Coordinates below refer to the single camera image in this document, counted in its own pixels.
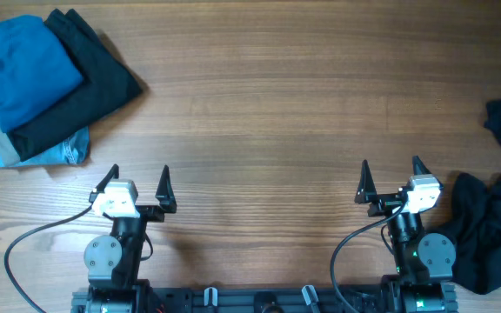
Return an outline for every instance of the blue t-shirt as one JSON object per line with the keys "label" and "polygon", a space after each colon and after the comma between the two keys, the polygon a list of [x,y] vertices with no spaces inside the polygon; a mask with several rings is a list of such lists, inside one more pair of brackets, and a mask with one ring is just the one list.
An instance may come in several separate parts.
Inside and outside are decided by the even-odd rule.
{"label": "blue t-shirt", "polygon": [[29,122],[83,81],[57,37],[40,17],[0,23],[0,126]]}

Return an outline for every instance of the wire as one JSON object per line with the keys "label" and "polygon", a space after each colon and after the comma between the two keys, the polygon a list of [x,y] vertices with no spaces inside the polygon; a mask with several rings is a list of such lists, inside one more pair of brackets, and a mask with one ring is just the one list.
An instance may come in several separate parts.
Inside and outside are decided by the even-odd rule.
{"label": "wire", "polygon": [[339,253],[339,251],[344,247],[344,245],[349,242],[354,236],[356,235],[359,235],[367,230],[370,230],[370,229],[373,229],[377,226],[380,226],[382,225],[383,223],[388,223],[391,219],[393,219],[394,217],[398,216],[399,214],[401,214],[401,211],[403,211],[405,208],[404,205],[402,205],[395,213],[393,213],[392,215],[384,218],[384,219],[381,219],[375,223],[372,223],[372,224],[369,224],[369,225],[366,225],[364,226],[362,229],[359,229],[359,230],[355,230],[353,231],[352,233],[350,233],[344,240],[341,241],[341,243],[339,243],[339,245],[336,247],[336,249],[334,250],[334,253],[333,255],[331,255],[331,261],[330,261],[330,276],[331,276],[331,283],[333,284],[334,286],[334,290],[336,291],[336,297],[341,301],[343,302],[349,309],[351,309],[351,313],[358,313],[357,310],[355,310],[354,307],[351,306],[351,304],[349,302],[347,302],[347,300],[345,300],[345,297],[344,295],[341,294],[341,291],[339,290],[339,286],[337,286],[337,280],[336,280],[336,273],[335,273],[335,266],[336,266],[336,258],[337,258],[337,254]]}
{"label": "wire", "polygon": [[90,210],[92,210],[92,205],[90,205],[86,210],[84,210],[84,211],[76,214],[75,216],[71,216],[69,218],[65,218],[64,220],[61,220],[61,221],[58,221],[58,222],[54,222],[54,223],[49,223],[47,225],[40,226],[40,227],[35,228],[33,230],[27,231],[24,234],[22,234],[21,236],[19,236],[17,239],[15,239],[12,243],[10,243],[9,248],[7,248],[7,250],[5,251],[5,256],[3,257],[3,264],[5,265],[5,271],[7,272],[7,276],[9,277],[9,279],[13,283],[13,285],[15,285],[15,288],[17,289],[18,293],[21,296],[23,296],[24,300],[26,300],[26,302],[28,304],[30,304],[30,306],[32,306],[32,308],[34,308],[37,312],[45,313],[45,311],[42,310],[42,308],[40,308],[34,301],[32,301],[32,299],[30,299],[30,297],[26,294],[26,292],[24,292],[24,290],[21,287],[21,285],[18,284],[15,276],[13,276],[13,273],[10,270],[10,266],[9,266],[10,251],[17,245],[17,243],[20,243],[27,236],[36,234],[38,231],[41,231],[41,230],[47,230],[48,228],[51,228],[51,227],[54,227],[54,226],[59,226],[59,225],[68,223],[70,221],[74,221],[77,218],[79,218],[79,217],[83,216],[84,214],[88,213]]}
{"label": "wire", "polygon": [[146,261],[146,260],[150,259],[150,257],[154,254],[154,247],[152,247],[152,241],[150,241],[150,238],[148,237],[148,234],[146,234],[146,233],[144,233],[144,240],[146,240],[146,242],[150,246],[150,255],[145,256],[145,257],[141,257],[140,261]]}
{"label": "wire", "polygon": [[386,226],[388,226],[388,224],[382,226],[382,228],[380,229],[380,236],[382,237],[382,241],[386,245],[386,248],[388,248],[388,251],[393,255],[393,249],[388,244],[388,242],[386,241],[386,237],[384,236],[384,228],[386,228]]}

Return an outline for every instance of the wooden table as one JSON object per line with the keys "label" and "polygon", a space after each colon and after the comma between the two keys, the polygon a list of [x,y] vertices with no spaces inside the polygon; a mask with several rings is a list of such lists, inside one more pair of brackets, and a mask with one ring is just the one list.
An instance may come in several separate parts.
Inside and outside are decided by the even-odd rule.
{"label": "wooden table", "polygon": [[[446,182],[427,226],[450,217],[459,171],[501,173],[482,126],[485,102],[501,97],[501,4],[73,7],[146,92],[91,126],[82,166],[0,170],[0,312],[31,311],[3,270],[10,242],[86,207],[113,163],[140,203],[155,202],[170,166],[178,213],[149,226],[155,254],[139,274],[156,287],[328,286],[334,247],[373,222],[353,203],[365,158],[382,192],[406,182],[413,155]],[[0,21],[53,8],[4,5]],[[88,285],[86,244],[109,231],[90,213],[20,243],[11,267],[43,308],[68,312],[70,293]],[[378,233],[342,250],[340,282],[395,273]],[[458,296],[461,312],[501,312],[501,290]]]}

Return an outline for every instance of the pile of clothes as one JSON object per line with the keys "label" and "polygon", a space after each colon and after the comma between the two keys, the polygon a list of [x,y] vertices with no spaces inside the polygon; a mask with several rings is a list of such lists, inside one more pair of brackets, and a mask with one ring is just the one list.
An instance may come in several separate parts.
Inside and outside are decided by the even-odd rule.
{"label": "pile of clothes", "polygon": [[[501,145],[501,100],[486,104],[484,126]],[[462,173],[451,195],[453,218],[435,232],[456,244],[453,281],[480,295],[501,287],[501,177],[487,188],[474,176]]]}
{"label": "pile of clothes", "polygon": [[0,23],[0,167],[79,164],[88,125],[139,96],[74,10]]}

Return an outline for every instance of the blue cloth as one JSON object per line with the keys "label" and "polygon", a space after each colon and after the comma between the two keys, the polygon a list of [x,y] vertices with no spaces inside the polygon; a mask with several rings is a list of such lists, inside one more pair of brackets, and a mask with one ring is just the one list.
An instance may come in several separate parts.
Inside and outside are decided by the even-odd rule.
{"label": "blue cloth", "polygon": [[[84,127],[65,139],[62,143],[11,167],[55,164],[80,164],[88,155],[90,137],[88,127]],[[0,157],[0,167],[5,167]]]}
{"label": "blue cloth", "polygon": [[0,127],[29,122],[73,91],[82,75],[40,17],[0,23]]}

